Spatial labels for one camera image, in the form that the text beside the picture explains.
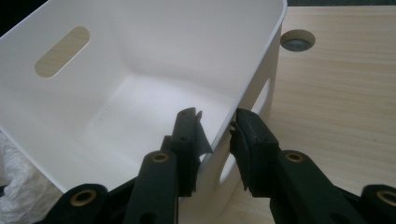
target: tabletop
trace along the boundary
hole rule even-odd
[[[311,157],[334,185],[361,195],[396,187],[396,7],[289,7],[282,33],[316,43],[279,52],[267,125],[282,149]],[[213,223],[274,223],[268,199],[239,184]]]

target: crumpled plastic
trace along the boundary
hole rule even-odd
[[[36,223],[62,196],[1,131],[0,184],[0,223]]]

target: oval handle cutout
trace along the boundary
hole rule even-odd
[[[55,76],[89,41],[85,27],[74,28],[35,63],[35,72],[41,77]]]

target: wood grain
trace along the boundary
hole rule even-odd
[[[290,7],[283,32],[315,46],[280,50],[268,125],[283,149],[309,155],[334,185],[396,187],[396,7]],[[213,223],[274,223],[267,199],[234,192]]]

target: dark background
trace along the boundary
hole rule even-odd
[[[0,0],[0,36],[47,0]],[[396,0],[288,0],[290,7],[388,6]]]

